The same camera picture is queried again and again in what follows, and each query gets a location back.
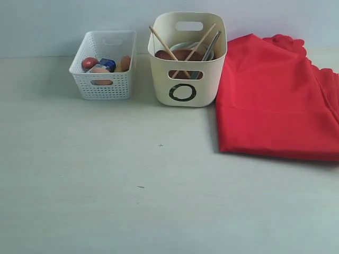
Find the orange fried nugget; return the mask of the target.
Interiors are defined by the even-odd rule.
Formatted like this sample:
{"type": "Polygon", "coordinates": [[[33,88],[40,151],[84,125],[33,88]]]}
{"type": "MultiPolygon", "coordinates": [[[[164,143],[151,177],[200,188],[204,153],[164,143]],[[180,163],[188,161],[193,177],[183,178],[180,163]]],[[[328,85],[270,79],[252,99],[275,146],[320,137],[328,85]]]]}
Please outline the orange fried nugget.
{"type": "Polygon", "coordinates": [[[131,63],[130,56],[124,56],[121,58],[120,66],[121,66],[122,72],[126,72],[130,69],[130,63],[131,63]]]}

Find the steel knife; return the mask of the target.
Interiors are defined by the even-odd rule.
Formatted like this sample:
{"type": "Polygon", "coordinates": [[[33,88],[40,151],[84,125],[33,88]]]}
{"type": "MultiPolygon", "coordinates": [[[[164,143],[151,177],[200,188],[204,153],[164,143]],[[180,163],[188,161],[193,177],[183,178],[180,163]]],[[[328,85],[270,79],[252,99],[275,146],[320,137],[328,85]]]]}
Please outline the steel knife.
{"type": "MultiPolygon", "coordinates": [[[[215,44],[217,43],[219,37],[221,35],[221,31],[218,30],[217,34],[215,35],[215,37],[213,38],[213,40],[211,41],[211,43],[209,44],[203,58],[202,58],[202,61],[208,61],[208,60],[211,60],[210,58],[210,54],[211,52],[213,52],[213,48],[215,46],[215,44]]],[[[199,78],[199,75],[200,75],[200,71],[194,71],[191,75],[191,78],[190,79],[193,79],[193,80],[197,80],[199,78]]]]}

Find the red tablecloth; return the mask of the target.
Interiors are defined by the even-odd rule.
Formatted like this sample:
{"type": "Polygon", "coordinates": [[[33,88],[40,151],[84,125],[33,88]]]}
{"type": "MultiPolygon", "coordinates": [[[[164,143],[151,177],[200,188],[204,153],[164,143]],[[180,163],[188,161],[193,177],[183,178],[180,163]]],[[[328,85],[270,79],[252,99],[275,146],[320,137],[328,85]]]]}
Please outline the red tablecloth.
{"type": "Polygon", "coordinates": [[[338,74],[313,65],[301,39],[231,40],[216,118],[222,152],[338,161],[338,74]]]}

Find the blue milk carton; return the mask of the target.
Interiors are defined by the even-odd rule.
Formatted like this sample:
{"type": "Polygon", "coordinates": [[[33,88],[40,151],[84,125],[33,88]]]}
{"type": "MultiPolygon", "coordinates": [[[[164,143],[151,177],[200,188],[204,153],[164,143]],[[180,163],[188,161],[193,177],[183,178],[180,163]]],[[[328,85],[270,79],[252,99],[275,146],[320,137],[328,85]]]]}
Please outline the blue milk carton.
{"type": "Polygon", "coordinates": [[[102,58],[99,61],[99,65],[103,66],[109,72],[114,72],[117,66],[114,60],[107,59],[107,58],[102,58]]]}

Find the brown egg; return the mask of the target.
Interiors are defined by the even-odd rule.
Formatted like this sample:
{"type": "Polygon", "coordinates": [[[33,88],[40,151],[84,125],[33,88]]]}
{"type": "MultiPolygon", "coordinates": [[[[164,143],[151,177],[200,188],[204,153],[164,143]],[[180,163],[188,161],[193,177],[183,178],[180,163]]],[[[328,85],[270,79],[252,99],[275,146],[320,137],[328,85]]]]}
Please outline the brown egg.
{"type": "Polygon", "coordinates": [[[93,74],[102,74],[102,73],[110,73],[109,70],[107,70],[106,68],[103,68],[101,66],[94,66],[93,68],[91,68],[88,73],[93,73],[93,74]]]}

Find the brown wooden plate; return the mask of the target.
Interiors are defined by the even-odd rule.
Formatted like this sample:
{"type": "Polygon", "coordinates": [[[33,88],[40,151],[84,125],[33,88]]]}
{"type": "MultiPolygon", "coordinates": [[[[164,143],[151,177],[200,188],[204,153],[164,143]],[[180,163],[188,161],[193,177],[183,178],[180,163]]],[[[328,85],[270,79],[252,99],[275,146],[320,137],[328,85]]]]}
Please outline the brown wooden plate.
{"type": "MultiPolygon", "coordinates": [[[[191,53],[192,49],[177,49],[173,50],[172,53],[173,55],[179,60],[179,61],[184,61],[187,56],[191,53]]],[[[158,50],[155,53],[155,57],[164,59],[164,60],[174,60],[167,51],[165,50],[158,50]]],[[[189,61],[201,61],[203,58],[203,55],[195,52],[189,61]]],[[[184,71],[180,70],[179,73],[176,75],[175,79],[188,79],[184,71]]]]}

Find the red sausage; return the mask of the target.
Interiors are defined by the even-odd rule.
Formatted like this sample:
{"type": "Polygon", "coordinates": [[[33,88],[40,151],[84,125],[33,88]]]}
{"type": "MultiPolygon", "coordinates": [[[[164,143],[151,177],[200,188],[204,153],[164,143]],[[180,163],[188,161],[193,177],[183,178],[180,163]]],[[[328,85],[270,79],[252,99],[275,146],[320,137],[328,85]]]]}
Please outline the red sausage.
{"type": "Polygon", "coordinates": [[[89,70],[89,69],[93,68],[98,63],[99,63],[99,61],[96,58],[87,57],[87,58],[82,60],[81,66],[82,66],[82,69],[89,70]]]}

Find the white perforated plastic basket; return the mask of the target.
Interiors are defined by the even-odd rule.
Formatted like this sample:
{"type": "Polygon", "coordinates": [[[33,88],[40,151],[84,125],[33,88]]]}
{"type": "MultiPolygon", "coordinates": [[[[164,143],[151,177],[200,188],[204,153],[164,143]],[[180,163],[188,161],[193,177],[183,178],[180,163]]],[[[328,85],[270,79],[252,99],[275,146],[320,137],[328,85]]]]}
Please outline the white perforated plastic basket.
{"type": "Polygon", "coordinates": [[[69,68],[87,100],[122,100],[132,94],[136,70],[135,31],[90,31],[69,68]]]}

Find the cream plastic bin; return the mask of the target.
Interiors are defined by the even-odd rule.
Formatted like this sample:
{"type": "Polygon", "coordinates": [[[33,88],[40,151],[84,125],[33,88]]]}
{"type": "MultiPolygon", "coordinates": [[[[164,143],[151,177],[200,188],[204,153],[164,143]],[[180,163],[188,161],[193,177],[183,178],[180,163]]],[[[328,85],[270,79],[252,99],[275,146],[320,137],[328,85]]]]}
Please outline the cream plastic bin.
{"type": "Polygon", "coordinates": [[[223,19],[211,13],[171,12],[160,15],[153,27],[171,48],[182,42],[198,42],[215,24],[204,39],[209,45],[218,30],[221,35],[213,50],[214,59],[209,61],[166,61],[150,55],[151,74],[157,99],[168,106],[204,107],[216,97],[222,67],[227,53],[227,35],[223,19]],[[202,77],[193,79],[171,79],[166,71],[182,69],[201,71],[202,77]]]}

